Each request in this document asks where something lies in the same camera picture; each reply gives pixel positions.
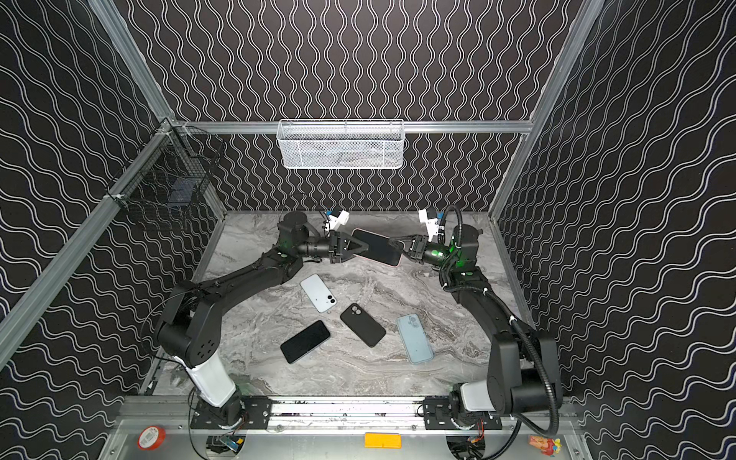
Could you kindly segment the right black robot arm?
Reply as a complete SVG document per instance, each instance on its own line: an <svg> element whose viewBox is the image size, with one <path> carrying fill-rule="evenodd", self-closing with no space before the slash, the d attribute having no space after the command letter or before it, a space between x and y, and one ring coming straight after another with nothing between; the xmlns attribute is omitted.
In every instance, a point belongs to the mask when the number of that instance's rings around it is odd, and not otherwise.
<svg viewBox="0 0 736 460"><path fill-rule="evenodd" d="M448 241L442 234L436 243L424 235L409 235L391 238L389 247L435 268L442 290L471 314L490 341L479 396L471 402L466 383L459 387L463 408L513 415L534 433L554 438L563 403L556 342L550 333L519 319L495 293L477 262L481 235L480 229L462 224Z"/></svg>

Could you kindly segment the light blue phone case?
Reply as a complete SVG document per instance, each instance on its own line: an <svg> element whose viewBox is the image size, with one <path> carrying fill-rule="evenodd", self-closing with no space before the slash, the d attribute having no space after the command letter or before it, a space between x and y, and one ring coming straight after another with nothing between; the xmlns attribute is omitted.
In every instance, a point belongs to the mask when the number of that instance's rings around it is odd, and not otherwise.
<svg viewBox="0 0 736 460"><path fill-rule="evenodd" d="M428 362L434 358L433 350L417 314L399 317L397 328L404 343L404 348L406 348L408 359L412 364Z"/></svg>

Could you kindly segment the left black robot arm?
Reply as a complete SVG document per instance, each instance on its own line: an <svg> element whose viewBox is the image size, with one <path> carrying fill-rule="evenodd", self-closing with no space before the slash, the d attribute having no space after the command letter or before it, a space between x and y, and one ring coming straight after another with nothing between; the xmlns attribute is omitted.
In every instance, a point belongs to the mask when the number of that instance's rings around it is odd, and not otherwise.
<svg viewBox="0 0 736 460"><path fill-rule="evenodd" d="M223 429L245 419L242 393L220 359L224 316L256 294L291 280L308 259L339 264L369 249L368 243L345 232L320 233L300 211L288 212L277 228L276 243L252 264L214 280L177 285L154 329L154 344L184 367L199 391L199 411Z"/></svg>

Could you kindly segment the black phone case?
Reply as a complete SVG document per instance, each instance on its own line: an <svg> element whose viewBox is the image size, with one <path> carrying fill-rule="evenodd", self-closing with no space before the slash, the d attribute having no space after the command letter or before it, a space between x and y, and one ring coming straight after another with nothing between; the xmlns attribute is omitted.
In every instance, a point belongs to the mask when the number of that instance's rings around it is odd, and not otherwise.
<svg viewBox="0 0 736 460"><path fill-rule="evenodd" d="M386 335L386 329L357 303L344 310L340 320L369 348L375 348Z"/></svg>

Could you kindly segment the yellow block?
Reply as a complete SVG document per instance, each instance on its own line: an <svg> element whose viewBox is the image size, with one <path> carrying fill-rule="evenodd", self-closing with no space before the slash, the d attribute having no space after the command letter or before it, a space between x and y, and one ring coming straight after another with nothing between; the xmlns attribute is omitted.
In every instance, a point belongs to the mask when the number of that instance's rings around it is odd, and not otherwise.
<svg viewBox="0 0 736 460"><path fill-rule="evenodd" d="M397 433L365 433L364 448L382 450L400 450L402 436Z"/></svg>

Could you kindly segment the red yellow toy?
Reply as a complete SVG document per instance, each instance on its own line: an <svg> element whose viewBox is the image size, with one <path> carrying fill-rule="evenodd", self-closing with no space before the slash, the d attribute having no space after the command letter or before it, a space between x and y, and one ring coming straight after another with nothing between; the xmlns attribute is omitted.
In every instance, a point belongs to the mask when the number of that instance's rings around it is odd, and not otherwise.
<svg viewBox="0 0 736 460"><path fill-rule="evenodd" d="M540 453L546 456L554 456L558 454L562 449L562 442L560 439L551 439L538 435L530 435L528 437L528 444Z"/></svg>

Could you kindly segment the black phone screen up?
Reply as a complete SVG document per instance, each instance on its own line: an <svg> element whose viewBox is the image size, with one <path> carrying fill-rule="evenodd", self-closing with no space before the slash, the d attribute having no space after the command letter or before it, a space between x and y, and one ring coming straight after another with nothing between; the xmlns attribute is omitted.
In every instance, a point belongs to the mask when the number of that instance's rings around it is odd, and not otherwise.
<svg viewBox="0 0 736 460"><path fill-rule="evenodd" d="M281 352L288 364L294 364L331 337L322 320L310 324L304 330L281 344Z"/></svg>

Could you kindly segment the black phone purple edge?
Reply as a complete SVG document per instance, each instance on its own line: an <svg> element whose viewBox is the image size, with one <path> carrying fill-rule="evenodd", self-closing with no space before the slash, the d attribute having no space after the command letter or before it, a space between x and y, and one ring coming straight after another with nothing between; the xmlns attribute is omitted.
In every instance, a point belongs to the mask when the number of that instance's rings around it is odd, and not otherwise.
<svg viewBox="0 0 736 460"><path fill-rule="evenodd" d="M389 245L388 237L363 229L355 229L353 232L360 234L365 243L370 246L369 250L360 255L360 257L387 266L398 266L400 264L403 255L396 252Z"/></svg>

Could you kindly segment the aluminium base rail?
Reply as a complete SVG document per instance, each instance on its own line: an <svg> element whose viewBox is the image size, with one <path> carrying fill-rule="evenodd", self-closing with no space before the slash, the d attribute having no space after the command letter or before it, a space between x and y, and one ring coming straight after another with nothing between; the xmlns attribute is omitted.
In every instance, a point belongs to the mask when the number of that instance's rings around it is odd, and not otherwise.
<svg viewBox="0 0 736 460"><path fill-rule="evenodd" d="M135 431L156 425L174 431L259 434L399 434L473 433L481 427L492 434L511 429L511 416L494 412L462 415L444 397L246 397L243 415L224 425L199 401L185 396L128 397L115 422L117 429Z"/></svg>

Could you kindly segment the red tape roll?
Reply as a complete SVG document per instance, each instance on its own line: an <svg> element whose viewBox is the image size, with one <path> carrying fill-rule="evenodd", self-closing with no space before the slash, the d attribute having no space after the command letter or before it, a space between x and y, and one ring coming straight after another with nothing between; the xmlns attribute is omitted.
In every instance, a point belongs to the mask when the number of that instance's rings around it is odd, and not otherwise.
<svg viewBox="0 0 736 460"><path fill-rule="evenodd" d="M152 425L143 429L137 438L139 450L157 450L166 439L166 431L163 427Z"/></svg>

